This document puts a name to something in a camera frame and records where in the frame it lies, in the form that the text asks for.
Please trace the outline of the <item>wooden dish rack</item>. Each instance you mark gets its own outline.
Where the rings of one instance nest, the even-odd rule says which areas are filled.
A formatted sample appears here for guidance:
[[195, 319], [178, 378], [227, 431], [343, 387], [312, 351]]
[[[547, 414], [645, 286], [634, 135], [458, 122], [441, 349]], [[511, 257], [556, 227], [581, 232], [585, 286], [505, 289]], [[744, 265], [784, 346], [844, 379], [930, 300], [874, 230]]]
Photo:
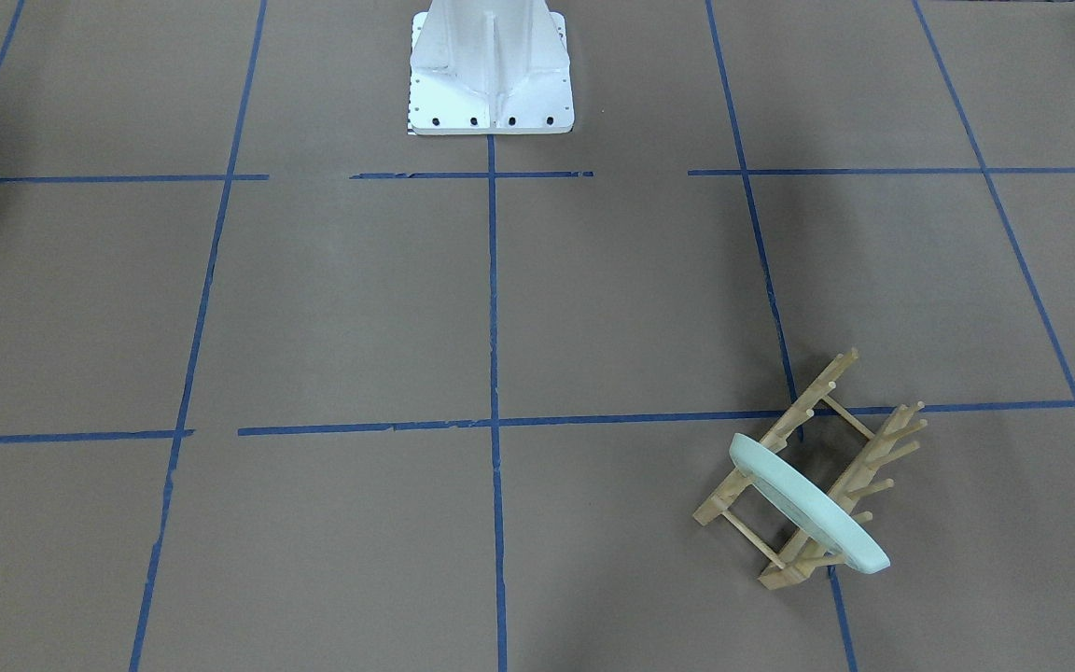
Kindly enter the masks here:
[[[768, 590], [794, 586], [809, 580], [820, 568], [845, 566], [872, 575], [891, 564], [890, 557], [864, 527], [873, 514], [858, 506], [871, 495], [895, 485], [892, 478], [880, 477], [884, 467], [920, 448], [920, 442], [913, 437], [928, 425], [920, 415], [926, 405], [923, 401], [897, 405], [877, 430], [869, 429], [833, 396], [842, 375], [859, 358], [854, 347], [836, 354], [762, 437], [735, 433], [728, 448], [733, 468], [692, 512], [691, 518], [701, 526], [718, 518], [728, 521], [763, 554], [768, 564], [759, 580]], [[863, 439], [861, 451], [828, 489], [820, 488], [780, 455], [788, 447], [789, 437], [814, 418], [819, 405], [836, 413]], [[754, 489], [794, 524], [793, 535], [780, 549], [772, 548], [733, 513], [735, 501], [747, 489]]]

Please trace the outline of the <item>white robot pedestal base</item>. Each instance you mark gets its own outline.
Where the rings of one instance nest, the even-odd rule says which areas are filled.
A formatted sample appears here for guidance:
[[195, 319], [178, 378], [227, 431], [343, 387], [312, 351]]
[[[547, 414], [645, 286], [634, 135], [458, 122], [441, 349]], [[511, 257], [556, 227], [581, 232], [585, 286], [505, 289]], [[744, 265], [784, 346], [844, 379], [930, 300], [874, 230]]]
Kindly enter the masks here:
[[546, 1], [434, 1], [411, 24], [407, 131], [568, 133], [567, 22]]

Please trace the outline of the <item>light green plate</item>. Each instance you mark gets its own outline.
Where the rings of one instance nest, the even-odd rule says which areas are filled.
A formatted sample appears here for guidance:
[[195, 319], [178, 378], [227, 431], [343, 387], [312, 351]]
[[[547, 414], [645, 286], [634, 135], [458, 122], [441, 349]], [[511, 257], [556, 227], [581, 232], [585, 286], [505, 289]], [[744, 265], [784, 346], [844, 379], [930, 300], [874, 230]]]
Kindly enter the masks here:
[[861, 523], [762, 443], [734, 434], [729, 455], [735, 469], [751, 480], [765, 500], [845, 564], [862, 574], [890, 567], [890, 557]]

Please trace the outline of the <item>blue tape grid lines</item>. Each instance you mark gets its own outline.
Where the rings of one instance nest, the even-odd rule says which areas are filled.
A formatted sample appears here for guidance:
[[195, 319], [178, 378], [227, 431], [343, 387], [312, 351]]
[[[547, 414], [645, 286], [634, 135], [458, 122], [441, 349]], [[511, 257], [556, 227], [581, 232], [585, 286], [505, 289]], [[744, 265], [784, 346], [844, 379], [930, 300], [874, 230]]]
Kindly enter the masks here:
[[[1075, 3], [0, 1], [0, 671], [1075, 671]], [[836, 354], [890, 557], [692, 512]]]

